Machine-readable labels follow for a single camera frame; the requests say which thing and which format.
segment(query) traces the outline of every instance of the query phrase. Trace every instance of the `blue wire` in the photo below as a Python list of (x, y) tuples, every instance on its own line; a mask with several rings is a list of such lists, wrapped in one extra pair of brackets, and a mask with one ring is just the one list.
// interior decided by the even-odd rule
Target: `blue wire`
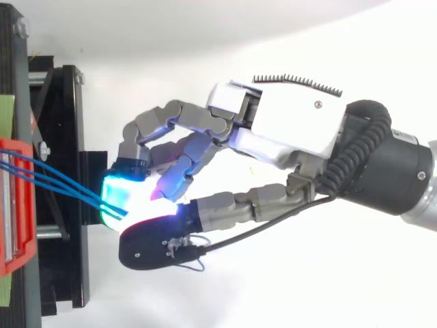
[[(62, 183), (61, 181), (58, 181), (58, 180), (56, 180), (54, 178), (51, 178), (49, 176), (45, 176), (44, 174), (39, 174), (37, 172), (30, 171), (28, 169), (22, 169), (21, 167), (15, 166), (15, 165), (13, 165), (11, 163), (8, 163), (8, 162), (5, 162), (5, 161), (0, 161), (0, 164), (2, 164), (4, 166), (7, 166), (7, 167), (9, 167), (11, 169), (14, 169), (16, 171), (20, 171), (20, 172), (24, 172), (24, 173), (27, 173), (27, 174), (31, 174), (32, 176), (35, 176), (37, 178), (41, 178), (41, 179), (50, 181), (50, 182), (52, 182), (52, 183), (54, 183), (54, 184), (56, 184), (56, 185), (58, 185), (60, 187), (63, 187), (65, 190), (71, 192), (73, 195), (75, 195), (75, 197), (84, 197), (81, 193), (79, 193), (77, 190), (73, 189), (72, 187), (70, 187), (70, 186), (66, 185), (65, 183)], [(110, 204), (104, 202), (101, 199), (100, 199), (100, 203), (105, 205), (107, 208), (110, 208), (111, 210), (113, 210), (114, 212), (116, 212), (116, 213), (118, 213), (120, 215), (125, 215), (125, 213), (126, 213), (125, 210), (123, 210), (121, 208), (118, 208), (116, 206), (110, 205)]]
[(95, 193), (93, 193), (89, 189), (81, 186), (79, 183), (77, 183), (73, 179), (67, 177), (65, 174), (62, 174), (58, 170), (53, 169), (52, 167), (48, 166), (47, 164), (44, 164), (43, 162), (40, 162), (40, 161), (37, 161), (37, 160), (35, 160), (35, 159), (31, 158), (31, 157), (24, 156), (24, 155), (18, 154), (16, 152), (10, 152), (9, 150), (4, 150), (4, 149), (0, 149), (0, 154), (8, 154), (10, 156), (18, 157), (19, 159), (25, 159), (26, 161), (32, 162), (33, 164), (35, 164), (37, 166), (43, 167), (47, 171), (49, 171), (49, 172), (53, 173), (54, 175), (59, 176), (60, 178), (64, 179), (66, 182), (69, 182), (70, 184), (75, 186), (77, 189), (79, 189), (82, 192), (86, 193), (88, 196), (91, 196), (92, 198), (94, 198), (98, 202), (102, 201), (102, 199), (98, 195), (96, 195)]
[(204, 272), (205, 271), (205, 265), (203, 264), (203, 262), (200, 260), (200, 258), (197, 259), (198, 263), (201, 266), (201, 269), (196, 269), (193, 268), (192, 266), (188, 266), (188, 265), (183, 265), (183, 264), (175, 264), (175, 267), (180, 267), (180, 268), (184, 268), (184, 269), (189, 269), (189, 270), (193, 270), (196, 272)]
[(81, 195), (80, 197), (77, 197), (77, 196), (71, 194), (70, 192), (66, 191), (65, 189), (60, 189), (60, 188), (50, 186), (49, 184), (46, 184), (46, 183), (43, 183), (43, 182), (40, 182), (40, 181), (37, 181), (37, 180), (34, 180), (34, 179), (30, 179), (30, 178), (28, 178), (28, 177), (26, 177), (26, 176), (24, 176), (22, 174), (16, 173), (15, 171), (13, 171), (11, 169), (8, 169), (8, 167), (6, 167), (4, 165), (0, 165), (0, 169), (4, 170), (6, 172), (9, 172), (10, 174), (13, 174), (15, 176), (18, 176), (19, 178), (22, 178), (24, 181), (33, 183), (36, 186), (39, 186), (39, 187), (42, 187), (42, 188), (54, 191), (56, 193), (60, 193), (60, 194), (65, 195), (65, 196), (69, 196), (69, 197), (73, 197), (73, 198), (78, 198), (79, 200), (87, 203), (88, 205), (90, 205), (91, 207), (95, 208), (96, 210), (102, 211), (102, 212), (106, 213), (107, 215), (112, 216), (114, 219), (117, 219), (118, 221), (120, 220), (120, 217), (117, 217), (116, 215), (114, 215), (113, 213), (109, 212), (108, 210), (100, 208), (99, 205), (94, 203), (92, 201), (92, 199), (90, 199), (88, 197), (85, 197), (83, 195)]

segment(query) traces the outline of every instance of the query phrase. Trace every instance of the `robotic hand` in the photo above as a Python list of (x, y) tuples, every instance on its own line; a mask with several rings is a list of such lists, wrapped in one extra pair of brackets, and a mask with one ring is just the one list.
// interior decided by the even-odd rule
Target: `robotic hand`
[[(290, 75), (255, 77), (250, 84), (217, 84), (206, 108), (173, 100), (137, 116), (124, 128), (112, 174), (144, 181), (151, 171), (164, 172), (153, 202), (176, 201), (193, 176), (227, 147), (293, 172), (286, 185), (218, 193), (173, 211), (175, 205), (166, 202), (164, 211), (144, 221), (141, 211), (133, 213), (140, 219), (120, 230), (120, 261), (147, 270), (196, 260), (336, 197), (437, 230), (432, 194), (437, 143), (424, 146), (412, 135), (391, 130), (380, 103), (360, 100), (346, 106), (341, 93)], [(177, 143), (146, 147), (176, 124), (194, 132)], [(110, 188), (103, 188), (108, 195)], [(314, 200), (317, 193), (328, 197)], [(191, 243), (192, 233), (250, 220), (266, 223), (214, 245)]]

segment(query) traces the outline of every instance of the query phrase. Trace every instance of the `white wall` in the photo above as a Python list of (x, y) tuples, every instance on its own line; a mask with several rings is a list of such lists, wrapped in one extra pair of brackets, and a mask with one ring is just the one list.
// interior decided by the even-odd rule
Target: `white wall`
[[(431, 0), (375, 8), (378, 1), (27, 2), (15, 1), (33, 24), (29, 50), (85, 72), (85, 145), (108, 150), (111, 161), (138, 113), (173, 98), (201, 105), (215, 82), (263, 73), (301, 74), (351, 101), (378, 100), (394, 128), (437, 138)], [(309, 122), (302, 137), (316, 133)], [(284, 172), (223, 152), (187, 197), (275, 181)], [(437, 233), (341, 200), (208, 254), (201, 274), (130, 271), (118, 262), (117, 235), (90, 227), (91, 301), (82, 310), (61, 304), (44, 328), (437, 327), (436, 249)]]

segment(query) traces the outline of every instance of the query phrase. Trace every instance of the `black metal frame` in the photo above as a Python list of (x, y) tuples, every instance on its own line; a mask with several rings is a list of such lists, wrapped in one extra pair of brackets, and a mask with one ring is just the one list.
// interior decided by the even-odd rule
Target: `black metal frame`
[[(12, 5), (0, 3), (0, 94), (16, 96), (13, 137), (33, 143), (36, 158), (44, 140), (51, 148), (48, 165), (99, 193), (107, 152), (84, 151), (80, 71), (53, 68), (50, 56), (28, 58), (26, 39), (13, 30), (20, 17)], [(29, 71), (47, 72), (44, 83), (29, 90)], [(38, 123), (33, 130), (32, 112)], [(11, 303), (0, 307), (0, 328), (41, 328), (41, 315), (56, 314), (57, 301), (71, 300), (74, 308), (89, 301), (86, 225), (100, 223), (98, 211), (36, 188), (36, 212), (37, 224), (55, 223), (62, 238), (38, 241), (38, 256), (13, 272)]]
[[(0, 94), (15, 95), (13, 138), (31, 144), (27, 41), (13, 26), (23, 17), (12, 5), (0, 3)], [(0, 327), (41, 328), (40, 277), (34, 256), (12, 274), (9, 307), (0, 307)]]
[[(33, 133), (36, 155), (44, 140), (51, 149), (46, 164), (99, 193), (98, 176), (107, 168), (107, 152), (84, 151), (82, 93), (77, 79), (81, 72), (75, 66), (53, 68), (53, 57), (30, 59), (31, 72), (47, 72), (44, 84), (30, 87), (33, 114), (38, 118)], [(49, 316), (57, 313), (56, 301), (72, 301), (74, 308), (89, 301), (86, 225), (100, 223), (100, 219), (98, 211), (78, 199), (39, 190), (36, 187), (38, 225), (55, 223), (65, 227), (67, 234), (67, 238), (38, 241), (42, 315)]]

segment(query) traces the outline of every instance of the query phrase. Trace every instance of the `red plastic part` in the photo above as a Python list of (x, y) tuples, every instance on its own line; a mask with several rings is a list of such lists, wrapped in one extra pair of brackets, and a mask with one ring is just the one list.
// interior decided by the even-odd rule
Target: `red plastic part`
[[(0, 149), (17, 152), (18, 154), (33, 157), (33, 148), (31, 145), (22, 141), (0, 139)], [(33, 164), (13, 158), (14, 165), (23, 169), (33, 171)], [(35, 219), (35, 191), (30, 182), (15, 177), (15, 199), (16, 199), (16, 224), (17, 224), (17, 244), (18, 254), (12, 261), (5, 262), (4, 231), (3, 217), (0, 212), (0, 276), (7, 275), (12, 271), (22, 267), (36, 254), (36, 219)]]

